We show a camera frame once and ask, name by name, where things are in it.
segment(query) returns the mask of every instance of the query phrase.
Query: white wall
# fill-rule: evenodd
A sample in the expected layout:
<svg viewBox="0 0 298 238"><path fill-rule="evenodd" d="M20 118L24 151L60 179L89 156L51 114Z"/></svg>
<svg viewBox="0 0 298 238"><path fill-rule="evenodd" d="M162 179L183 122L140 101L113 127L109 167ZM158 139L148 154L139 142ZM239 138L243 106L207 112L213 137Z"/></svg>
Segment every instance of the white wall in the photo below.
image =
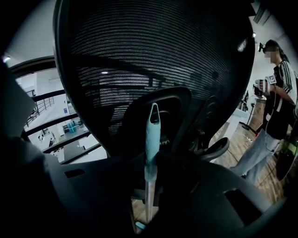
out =
<svg viewBox="0 0 298 238"><path fill-rule="evenodd" d="M63 89L63 85L61 83L60 78L51 79L51 77L57 77L57 70L49 70L37 73L37 92L36 95L43 95L45 93L50 93ZM66 95L58 95L54 97L54 107L55 110L51 112L47 120L55 119L59 117L63 117L69 115Z"/></svg>
<svg viewBox="0 0 298 238"><path fill-rule="evenodd" d="M36 93L36 76L37 75L35 73L32 73L18 78L17 82L25 92L35 90Z"/></svg>

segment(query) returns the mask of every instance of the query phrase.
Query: black cap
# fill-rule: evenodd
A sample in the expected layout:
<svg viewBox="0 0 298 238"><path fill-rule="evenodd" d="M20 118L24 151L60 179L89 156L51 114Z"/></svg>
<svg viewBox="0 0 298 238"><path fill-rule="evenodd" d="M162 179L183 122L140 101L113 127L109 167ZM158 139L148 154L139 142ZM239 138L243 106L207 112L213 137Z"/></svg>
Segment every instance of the black cap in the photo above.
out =
<svg viewBox="0 0 298 238"><path fill-rule="evenodd" d="M267 41L265 47L263 48L263 53L265 53L266 51L269 51L270 48L273 49L273 47L280 48L279 44L275 40Z"/></svg>

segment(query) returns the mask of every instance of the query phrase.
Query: railing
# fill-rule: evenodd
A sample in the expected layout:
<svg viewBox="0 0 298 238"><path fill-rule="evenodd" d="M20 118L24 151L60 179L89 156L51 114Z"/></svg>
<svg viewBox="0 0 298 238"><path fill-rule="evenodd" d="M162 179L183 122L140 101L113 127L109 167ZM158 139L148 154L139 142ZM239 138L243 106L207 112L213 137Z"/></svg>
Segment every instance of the railing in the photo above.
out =
<svg viewBox="0 0 298 238"><path fill-rule="evenodd" d="M33 111L31 112L26 125L29 126L30 122L32 122L34 119L36 119L40 114L46 110L47 108L51 107L54 104L54 98L46 98L40 101L35 102L35 107Z"/></svg>
<svg viewBox="0 0 298 238"><path fill-rule="evenodd" d="M51 69L51 68L56 68L54 56L47 56L47 57L42 57L42 58L25 61L23 63L20 63L18 65L11 67L10 70L15 75L16 78L19 78L19 77L22 77L22 76L25 76L25 75L28 75L31 73L36 73L38 71L47 70L47 69ZM54 96L58 96L58 95L62 95L62 94L65 94L64 90L58 90L55 92L46 93L43 95L38 95L38 96L32 97L32 100L35 102L35 105L36 105L34 112L37 112L38 114L40 114L42 111L46 110L49 106L54 104ZM64 117L60 117L60 118L51 120L51 121L46 122L40 126L34 127L28 131L24 131L22 134L22 137L25 140L28 140L29 135L32 135L40 130L46 129L50 126L56 125L63 121L74 119L76 117L78 117L78 114L74 113L74 114L70 114L70 115L67 115ZM70 139L66 139L64 141L58 142L58 143L50 146L49 148L43 150L43 152L51 153L65 145L68 145L74 141L82 139L88 135L90 135L89 131L80 133ZM77 154L67 160L60 162L60 164L62 164L62 165L69 164L69 163L81 158L82 156L87 155L88 153L92 152L93 150L95 150L99 147L101 147L101 145L96 144L96 145L92 146L91 148L84 150L82 153Z"/></svg>

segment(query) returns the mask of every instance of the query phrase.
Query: light blue handle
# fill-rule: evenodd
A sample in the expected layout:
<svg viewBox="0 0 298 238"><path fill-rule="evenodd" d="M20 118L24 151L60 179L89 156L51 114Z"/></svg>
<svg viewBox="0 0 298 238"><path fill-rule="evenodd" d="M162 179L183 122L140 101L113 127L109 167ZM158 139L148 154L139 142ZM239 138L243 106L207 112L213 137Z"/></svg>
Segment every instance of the light blue handle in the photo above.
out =
<svg viewBox="0 0 298 238"><path fill-rule="evenodd" d="M157 167L155 162L155 156L159 151L160 143L160 117L158 111L158 105L152 103L151 110L148 116L146 125L146 166L145 166L145 180L156 180Z"/></svg>

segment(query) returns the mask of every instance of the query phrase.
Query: wooden floor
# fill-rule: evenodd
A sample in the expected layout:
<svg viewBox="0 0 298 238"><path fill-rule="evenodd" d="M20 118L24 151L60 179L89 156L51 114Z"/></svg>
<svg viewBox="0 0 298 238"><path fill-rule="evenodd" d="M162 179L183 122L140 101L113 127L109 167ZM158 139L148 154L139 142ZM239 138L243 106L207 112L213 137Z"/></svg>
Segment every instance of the wooden floor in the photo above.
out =
<svg viewBox="0 0 298 238"><path fill-rule="evenodd" d="M214 135L210 141L210 146L217 141L222 128ZM235 166L240 160L244 152L251 145L255 139L255 135L251 131L247 131L238 126L233 137L230 140L230 147L228 151L221 157L217 158L216 164L222 165L226 168ZM284 181L278 181L276 179L276 159L274 156L267 159L267 165L261 172L257 179L255 186L263 192L272 204L279 201L284 197L283 185ZM146 224L145 205L140 200L134 200L132 202L135 221L140 221Z"/></svg>

